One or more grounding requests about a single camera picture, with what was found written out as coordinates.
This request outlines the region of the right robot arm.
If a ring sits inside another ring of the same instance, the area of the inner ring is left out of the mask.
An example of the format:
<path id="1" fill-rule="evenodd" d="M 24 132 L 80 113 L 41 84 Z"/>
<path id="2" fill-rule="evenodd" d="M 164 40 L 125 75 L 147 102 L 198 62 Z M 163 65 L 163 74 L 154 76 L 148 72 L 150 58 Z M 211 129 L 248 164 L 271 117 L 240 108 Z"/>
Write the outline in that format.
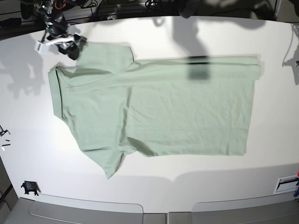
<path id="1" fill-rule="evenodd" d="M 55 45 L 60 53 L 70 59 L 76 60 L 79 57 L 82 37 L 69 34 L 70 25 L 64 17 L 64 10 L 68 6 L 82 6 L 84 0 L 22 0 L 21 3 L 34 6 L 45 24 L 43 37 L 35 45 L 39 54 L 48 52 Z"/>

